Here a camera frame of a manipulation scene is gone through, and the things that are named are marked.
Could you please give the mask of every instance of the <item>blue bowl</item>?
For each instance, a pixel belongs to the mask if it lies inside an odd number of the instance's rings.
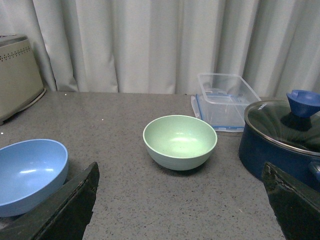
[[[24,214],[57,191],[68,174],[60,142],[32,139],[0,149],[0,217]]]

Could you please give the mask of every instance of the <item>bowl rim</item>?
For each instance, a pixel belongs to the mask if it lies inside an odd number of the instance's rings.
[[[214,136],[215,136],[215,141],[214,141],[214,143],[213,143],[213,146],[212,146],[208,151],[206,151],[206,152],[204,152],[204,153],[202,153],[202,154],[195,155],[195,156],[184,156],[184,157],[171,156],[171,155],[167,155],[167,154],[164,154],[164,153],[161,153],[161,152],[155,150],[153,147],[151,147],[151,146],[148,144],[148,142],[147,142],[147,140],[146,140],[146,137],[145,137],[146,130],[147,130],[147,128],[148,128],[152,123],[154,123],[154,122],[156,122],[156,121],[158,121],[158,120],[160,120],[160,119],[163,119],[163,118],[171,118],[171,117],[191,118],[191,119],[194,119],[194,120],[196,120],[196,121],[199,121],[201,124],[207,125],[210,129],[212,129],[212,132],[213,132],[213,134],[214,134]],[[195,159],[195,158],[199,158],[199,157],[201,157],[201,156],[204,156],[204,155],[210,153],[210,152],[215,148],[215,146],[217,145],[217,142],[218,142],[217,132],[214,130],[214,128],[213,128],[209,123],[207,123],[207,122],[205,122],[205,121],[203,121],[203,120],[201,120],[201,119],[199,119],[199,118],[196,118],[196,117],[193,117],[193,116],[188,116],[188,115],[166,115],[166,116],[158,117],[158,118],[152,120],[151,122],[149,122],[149,123],[145,126],[145,128],[144,128],[144,130],[143,130],[142,136],[143,136],[143,141],[144,141],[144,143],[147,145],[147,147],[150,148],[150,149],[151,149],[152,151],[154,151],[155,153],[160,154],[160,155],[165,156],[165,157],[168,157],[168,158],[172,158],[172,159],[184,159],[184,160],[185,160],[185,159]]]
[[[12,146],[14,146],[14,145],[23,144],[23,143],[26,143],[26,142],[33,142],[33,141],[48,141],[48,142],[53,142],[53,143],[59,144],[59,145],[64,149],[64,151],[65,151],[64,165],[62,166],[61,170],[56,174],[56,176],[55,176],[50,182],[48,182],[47,184],[45,184],[43,187],[39,188],[39,189],[36,190],[36,191],[31,192],[31,193],[28,194],[28,195],[25,195],[25,196],[23,196],[23,197],[17,198],[17,199],[15,199],[15,200],[3,202],[3,203],[0,202],[0,207],[4,207],[4,206],[6,206],[6,205],[10,205],[10,204],[17,203],[17,202],[19,202],[19,201],[21,201],[21,200],[24,200],[24,199],[26,199],[26,198],[28,198],[28,197],[30,197],[30,196],[38,193],[39,191],[41,191],[42,189],[44,189],[46,186],[48,186],[49,184],[51,184],[51,183],[57,178],[57,176],[59,176],[59,175],[62,173],[62,171],[66,168],[66,166],[67,166],[67,164],[68,164],[68,159],[69,159],[68,150],[67,150],[67,148],[66,148],[61,142],[56,141],[56,140],[53,140],[53,139],[37,138],[37,139],[29,139],[29,140],[19,141],[19,142],[10,144],[10,145],[8,145],[8,146],[5,146],[5,147],[3,147],[3,148],[0,148],[0,151],[2,151],[2,150],[4,150],[4,149],[7,149],[7,148],[10,148],[10,147],[12,147]]]

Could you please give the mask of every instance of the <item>pot handle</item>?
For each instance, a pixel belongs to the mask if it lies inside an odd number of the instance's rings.
[[[309,163],[309,170],[313,173],[316,179],[320,182],[320,162],[312,161]]]

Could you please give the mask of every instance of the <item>green bowl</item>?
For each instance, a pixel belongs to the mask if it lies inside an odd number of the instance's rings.
[[[203,164],[217,144],[216,131],[205,121],[191,116],[157,118],[143,130],[150,156],[172,170],[190,170]]]

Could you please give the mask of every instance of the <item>plastic food container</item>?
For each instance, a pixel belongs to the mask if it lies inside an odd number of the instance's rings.
[[[198,74],[200,88],[191,96],[195,117],[216,131],[243,132],[246,107],[261,101],[239,75],[221,73]]]

